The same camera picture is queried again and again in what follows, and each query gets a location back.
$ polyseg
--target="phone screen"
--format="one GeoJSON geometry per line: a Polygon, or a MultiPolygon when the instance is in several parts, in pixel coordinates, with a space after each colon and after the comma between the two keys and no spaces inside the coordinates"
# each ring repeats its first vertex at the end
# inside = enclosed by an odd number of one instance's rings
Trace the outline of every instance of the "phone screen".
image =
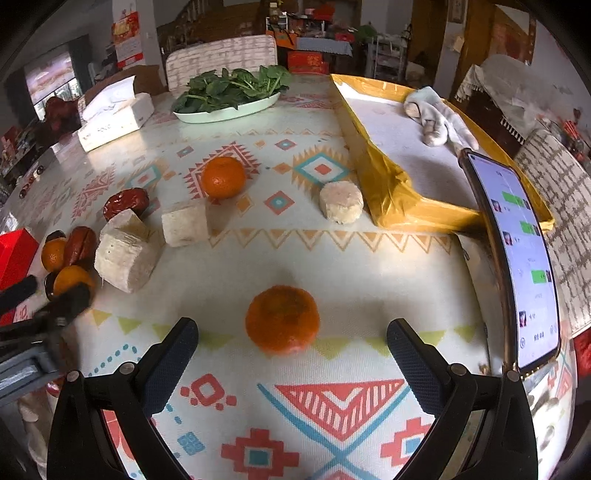
{"type": "Polygon", "coordinates": [[[517,174],[485,157],[467,154],[493,212],[505,251],[517,318],[521,369],[558,348],[558,301],[540,225],[517,174]]]}

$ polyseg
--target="white plate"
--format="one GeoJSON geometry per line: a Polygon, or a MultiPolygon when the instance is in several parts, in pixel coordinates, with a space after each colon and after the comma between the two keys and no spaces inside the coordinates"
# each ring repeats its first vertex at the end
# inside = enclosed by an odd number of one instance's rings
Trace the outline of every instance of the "white plate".
{"type": "Polygon", "coordinates": [[[232,118],[240,118],[242,116],[251,115],[252,113],[260,112],[265,108],[269,108],[277,100],[279,100],[279,93],[257,100],[256,102],[244,103],[238,106],[238,110],[233,107],[216,110],[215,112],[198,112],[198,113],[177,113],[173,112],[181,122],[188,124],[209,124],[212,122],[221,122],[222,120],[230,120],[232,118]]]}

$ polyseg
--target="door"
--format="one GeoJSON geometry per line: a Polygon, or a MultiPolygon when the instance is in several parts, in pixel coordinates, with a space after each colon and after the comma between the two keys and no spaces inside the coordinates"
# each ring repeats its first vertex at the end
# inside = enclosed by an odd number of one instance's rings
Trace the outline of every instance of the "door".
{"type": "Polygon", "coordinates": [[[443,46],[447,1],[414,0],[411,24],[413,39],[408,49],[408,59],[425,67],[425,73],[432,81],[443,46]]]}
{"type": "Polygon", "coordinates": [[[452,96],[457,92],[470,67],[480,65],[491,54],[502,53],[521,61],[531,62],[535,42],[535,21],[530,21],[528,34],[520,35],[518,34],[520,28],[511,25],[513,22],[510,17],[505,15],[497,5],[523,10],[522,6],[514,0],[468,0],[464,45],[457,64],[452,96]],[[497,38],[499,33],[502,33],[503,37],[500,41],[497,38]],[[527,46],[525,50],[522,47],[524,43],[527,46]]]}

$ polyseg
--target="tissue box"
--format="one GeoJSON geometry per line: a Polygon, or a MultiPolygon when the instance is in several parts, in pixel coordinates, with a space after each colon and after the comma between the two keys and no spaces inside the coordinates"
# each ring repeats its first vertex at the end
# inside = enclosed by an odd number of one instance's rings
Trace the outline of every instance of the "tissue box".
{"type": "Polygon", "coordinates": [[[139,130],[154,113],[152,99],[147,93],[138,93],[134,99],[123,102],[110,115],[98,115],[78,130],[78,138],[86,152],[94,150],[116,138],[139,130]]]}

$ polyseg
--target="bottle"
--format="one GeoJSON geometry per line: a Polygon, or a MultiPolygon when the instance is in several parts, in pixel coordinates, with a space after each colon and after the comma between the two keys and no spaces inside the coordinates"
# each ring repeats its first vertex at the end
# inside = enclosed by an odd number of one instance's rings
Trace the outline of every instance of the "bottle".
{"type": "Polygon", "coordinates": [[[277,2],[269,3],[269,23],[271,25],[278,25],[280,15],[281,10],[279,9],[279,7],[277,7],[277,2]]]}

